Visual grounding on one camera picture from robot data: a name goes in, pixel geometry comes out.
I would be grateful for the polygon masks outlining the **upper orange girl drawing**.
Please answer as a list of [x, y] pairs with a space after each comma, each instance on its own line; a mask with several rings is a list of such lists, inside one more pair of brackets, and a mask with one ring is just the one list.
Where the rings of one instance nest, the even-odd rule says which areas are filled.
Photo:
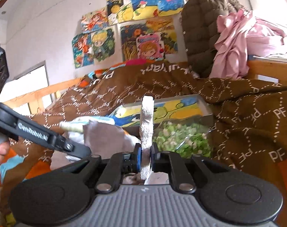
[[83, 33], [91, 33], [108, 27], [109, 22], [106, 7], [83, 15], [80, 24]]

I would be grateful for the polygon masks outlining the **pink cloth pile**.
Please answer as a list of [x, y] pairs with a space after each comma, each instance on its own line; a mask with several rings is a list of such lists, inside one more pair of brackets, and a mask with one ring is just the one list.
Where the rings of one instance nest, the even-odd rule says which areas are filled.
[[220, 15], [216, 21], [219, 38], [211, 78], [240, 79], [248, 74], [248, 56], [287, 58], [287, 29], [240, 9]]

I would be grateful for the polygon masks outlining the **white textured cloth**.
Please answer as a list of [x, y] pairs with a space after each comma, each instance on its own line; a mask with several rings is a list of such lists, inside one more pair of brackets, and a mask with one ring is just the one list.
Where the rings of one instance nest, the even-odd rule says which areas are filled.
[[150, 147], [152, 146], [153, 137], [153, 114], [154, 99], [152, 96], [144, 96], [140, 110], [139, 134], [141, 140], [141, 172], [140, 177], [146, 180], [150, 171]]

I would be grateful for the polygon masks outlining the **orange girl drawing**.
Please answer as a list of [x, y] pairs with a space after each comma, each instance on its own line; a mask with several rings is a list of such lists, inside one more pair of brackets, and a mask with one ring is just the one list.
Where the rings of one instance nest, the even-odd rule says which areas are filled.
[[108, 27], [109, 22], [106, 7], [83, 15], [80, 24], [83, 33], [91, 33]]
[[72, 40], [75, 69], [94, 64], [94, 55], [90, 33], [81, 33]]

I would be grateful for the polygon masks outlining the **wooden bed frame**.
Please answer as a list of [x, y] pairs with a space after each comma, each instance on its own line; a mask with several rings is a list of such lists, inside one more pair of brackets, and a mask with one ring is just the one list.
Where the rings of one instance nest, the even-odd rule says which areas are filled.
[[[282, 61], [280, 58], [275, 59], [261, 59], [257, 58], [248, 61], [249, 71], [247, 78], [257, 79], [259, 75], [278, 79], [278, 82], [287, 85], [287, 61]], [[36, 114], [44, 111], [42, 98], [47, 95], [54, 94], [55, 97], [61, 96], [61, 91], [64, 91], [81, 82], [82, 78], [76, 78], [58, 84], [50, 85], [48, 87], [33, 91], [22, 96], [15, 97], [11, 100], [5, 101], [4, 104], [11, 109], [27, 104], [31, 114]]]

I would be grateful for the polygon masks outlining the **pink framed girl drawing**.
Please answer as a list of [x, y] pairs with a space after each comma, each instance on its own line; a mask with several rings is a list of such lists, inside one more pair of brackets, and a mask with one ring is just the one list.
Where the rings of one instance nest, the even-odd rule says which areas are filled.
[[141, 35], [136, 39], [138, 58], [149, 60], [164, 59], [164, 42], [160, 33], [149, 33]]

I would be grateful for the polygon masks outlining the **glass jar of green stars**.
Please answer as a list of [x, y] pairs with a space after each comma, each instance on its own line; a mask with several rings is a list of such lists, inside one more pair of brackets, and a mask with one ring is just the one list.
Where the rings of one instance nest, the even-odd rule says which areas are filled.
[[153, 142], [160, 151], [178, 153], [182, 158], [212, 155], [211, 130], [192, 118], [165, 120], [154, 130]]

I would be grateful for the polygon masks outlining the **yellow-green towel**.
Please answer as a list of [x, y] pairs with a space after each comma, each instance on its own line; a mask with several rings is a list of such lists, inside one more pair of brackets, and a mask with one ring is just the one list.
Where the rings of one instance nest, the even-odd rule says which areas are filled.
[[88, 124], [89, 124], [89, 122], [84, 122], [84, 121], [61, 121], [59, 123], [59, 127], [62, 130], [65, 130], [68, 132], [83, 133], [84, 132], [84, 126], [86, 126]]

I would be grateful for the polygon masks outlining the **black yellow pineapple drawing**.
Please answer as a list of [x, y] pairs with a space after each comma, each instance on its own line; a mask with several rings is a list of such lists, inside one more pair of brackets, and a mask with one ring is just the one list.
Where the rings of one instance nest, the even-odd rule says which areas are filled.
[[110, 26], [133, 19], [131, 0], [107, 0], [107, 15]]

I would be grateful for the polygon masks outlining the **brown PF patterned blanket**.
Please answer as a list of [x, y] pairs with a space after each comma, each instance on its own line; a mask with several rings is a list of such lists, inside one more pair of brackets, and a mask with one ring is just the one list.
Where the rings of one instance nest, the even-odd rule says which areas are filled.
[[66, 85], [63, 95], [33, 121], [60, 134], [61, 121], [111, 116], [122, 127], [139, 124], [139, 102], [155, 98], [154, 119], [201, 116], [211, 126], [213, 159], [275, 184], [287, 226], [287, 86], [258, 79], [196, 78], [187, 63], [121, 63], [99, 77]]

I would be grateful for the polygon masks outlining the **blue sea jellyfish drawing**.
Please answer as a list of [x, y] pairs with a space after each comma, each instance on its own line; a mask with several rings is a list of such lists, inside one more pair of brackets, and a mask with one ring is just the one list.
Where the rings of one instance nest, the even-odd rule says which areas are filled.
[[184, 7], [184, 0], [131, 0], [132, 20], [151, 19], [179, 13]]

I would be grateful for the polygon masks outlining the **grey tray with cartoon picture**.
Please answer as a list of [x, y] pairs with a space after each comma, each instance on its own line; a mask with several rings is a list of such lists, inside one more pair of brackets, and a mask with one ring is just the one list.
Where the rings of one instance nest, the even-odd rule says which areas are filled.
[[[109, 117], [117, 126], [128, 133], [138, 136], [141, 102], [117, 107]], [[213, 113], [200, 95], [184, 95], [162, 98], [154, 101], [153, 124], [157, 128], [165, 120], [192, 118], [207, 127], [214, 125]]]

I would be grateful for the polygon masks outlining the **brown quilted jacket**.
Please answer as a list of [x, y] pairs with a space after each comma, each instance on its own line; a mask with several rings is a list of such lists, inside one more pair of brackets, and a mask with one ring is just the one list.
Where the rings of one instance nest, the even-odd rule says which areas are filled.
[[209, 77], [220, 33], [217, 18], [244, 9], [238, 0], [188, 0], [181, 12], [188, 63], [200, 77]]

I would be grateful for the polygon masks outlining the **blond boy drawing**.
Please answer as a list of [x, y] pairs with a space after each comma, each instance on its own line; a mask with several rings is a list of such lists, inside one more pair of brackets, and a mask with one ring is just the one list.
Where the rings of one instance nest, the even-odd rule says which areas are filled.
[[93, 57], [101, 62], [115, 53], [115, 33], [112, 27], [91, 33]]

